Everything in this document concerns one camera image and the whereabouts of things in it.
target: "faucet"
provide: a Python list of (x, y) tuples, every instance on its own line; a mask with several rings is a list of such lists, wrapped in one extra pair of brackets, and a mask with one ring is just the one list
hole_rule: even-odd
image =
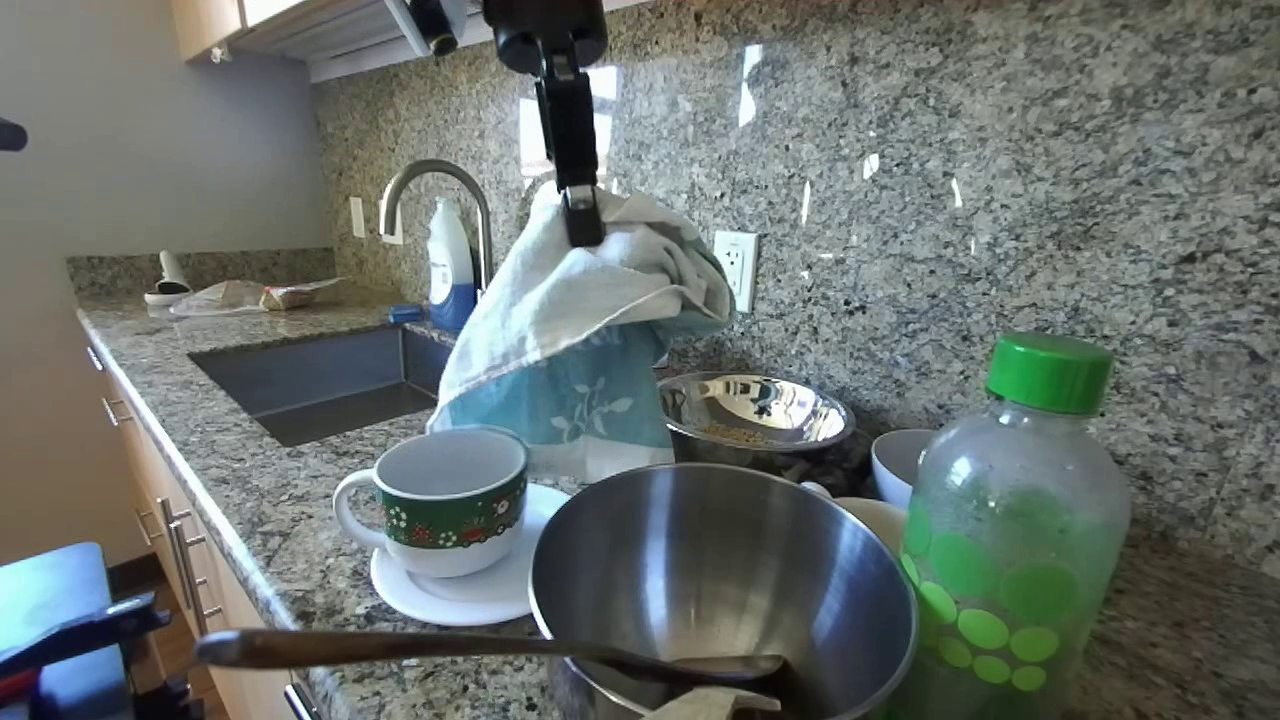
[(428, 175), (428, 172), (439, 172), (439, 175), (453, 175), (455, 186), (469, 188), (476, 211), (481, 211), (481, 247), (476, 247), (476, 263), (481, 263), (481, 278), (476, 278), (476, 288), (486, 288), (492, 281), (492, 211), (486, 211), (486, 201), (484, 201), (484, 188), (476, 186), (476, 175), (469, 175), (465, 168), (448, 166), (448, 159), (412, 159), (402, 166), (386, 188), (385, 188), (385, 201), (377, 204), (377, 228), (385, 234), (385, 240), (397, 240), (400, 237), (400, 197), (412, 180)]

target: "bottle cap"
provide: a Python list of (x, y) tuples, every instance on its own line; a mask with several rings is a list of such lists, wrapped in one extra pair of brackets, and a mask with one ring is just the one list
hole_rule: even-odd
[(1092, 415), (1102, 405), (1106, 374), (1112, 356), (1094, 344), (1004, 333), (988, 365), (988, 392), (1057, 415)]

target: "teacup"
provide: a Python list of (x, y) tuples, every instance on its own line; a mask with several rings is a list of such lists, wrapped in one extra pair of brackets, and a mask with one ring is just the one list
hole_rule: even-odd
[[(332, 512), (353, 540), (386, 551), (408, 575), (470, 575), (519, 538), (524, 466), (524, 443), (486, 430), (412, 436), (338, 481)], [(356, 521), (358, 488), (379, 498), (385, 529)]]

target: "kitchen counter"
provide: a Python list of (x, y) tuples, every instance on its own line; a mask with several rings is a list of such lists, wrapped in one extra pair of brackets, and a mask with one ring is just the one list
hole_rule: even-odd
[[(79, 323), (275, 627), (419, 627), (377, 599), (329, 492), (424, 415), (280, 447), (189, 353), (379, 323), (385, 308), (167, 321), (79, 300)], [(1173, 551), (1139, 529), (1092, 635), (1073, 718), (1280, 718), (1280, 582)], [(544, 659), (402, 659), (303, 676), (322, 718), (556, 718)]]

